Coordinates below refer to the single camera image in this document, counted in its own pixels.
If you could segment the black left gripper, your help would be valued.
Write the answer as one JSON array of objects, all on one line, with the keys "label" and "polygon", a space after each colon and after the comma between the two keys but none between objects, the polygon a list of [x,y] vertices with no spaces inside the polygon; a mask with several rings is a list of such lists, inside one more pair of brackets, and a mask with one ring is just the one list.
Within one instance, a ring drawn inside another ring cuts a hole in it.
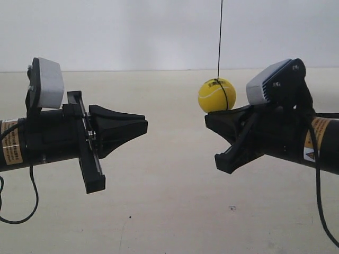
[{"label": "black left gripper", "polygon": [[77,158],[87,193],[105,189],[105,175],[99,163],[121,145],[147,133],[144,115],[122,113],[90,105],[93,130],[79,90],[67,93],[66,104],[57,110],[42,111],[33,104],[26,120],[26,151],[32,165]]}]

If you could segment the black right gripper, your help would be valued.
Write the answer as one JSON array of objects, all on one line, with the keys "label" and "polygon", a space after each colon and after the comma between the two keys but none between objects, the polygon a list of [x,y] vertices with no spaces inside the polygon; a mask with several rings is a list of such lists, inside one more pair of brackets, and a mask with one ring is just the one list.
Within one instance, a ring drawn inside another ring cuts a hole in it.
[{"label": "black right gripper", "polygon": [[268,155],[287,161],[307,161],[305,142],[310,140],[311,118],[282,107],[243,106],[210,112],[204,116],[206,127],[232,144],[215,154],[216,168],[227,174],[249,162]]}]

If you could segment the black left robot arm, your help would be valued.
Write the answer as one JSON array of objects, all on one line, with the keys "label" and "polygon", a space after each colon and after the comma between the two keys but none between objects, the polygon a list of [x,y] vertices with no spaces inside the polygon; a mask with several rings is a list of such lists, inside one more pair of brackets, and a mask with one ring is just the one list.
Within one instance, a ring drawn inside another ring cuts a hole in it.
[{"label": "black left robot arm", "polygon": [[96,104],[85,109],[79,90],[68,92],[67,100],[60,109],[1,121],[1,171],[77,158],[86,192],[102,191],[100,159],[146,134],[148,122]]}]

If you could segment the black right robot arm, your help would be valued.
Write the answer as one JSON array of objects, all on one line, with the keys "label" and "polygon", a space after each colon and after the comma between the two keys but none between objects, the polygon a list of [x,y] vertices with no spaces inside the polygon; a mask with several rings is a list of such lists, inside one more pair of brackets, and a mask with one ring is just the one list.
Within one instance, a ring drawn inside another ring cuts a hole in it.
[{"label": "black right robot arm", "polygon": [[318,142],[319,159],[306,119],[297,110],[282,107],[244,106],[211,112],[206,127],[223,137],[230,147],[215,155],[218,170],[232,174],[264,155],[338,174],[338,115],[316,113],[309,117]]}]

